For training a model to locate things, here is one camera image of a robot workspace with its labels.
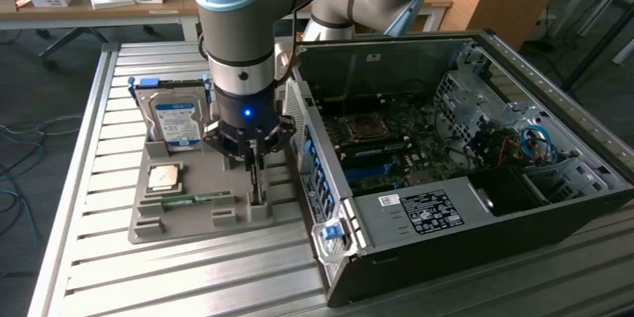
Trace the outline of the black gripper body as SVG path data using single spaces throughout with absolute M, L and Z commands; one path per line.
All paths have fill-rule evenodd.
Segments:
M 276 110 L 276 87 L 270 85 L 250 95 L 231 94 L 214 86 L 219 108 L 219 128 L 231 138 L 244 131 L 248 138 L 256 138 L 258 130 L 268 136 L 280 124 Z

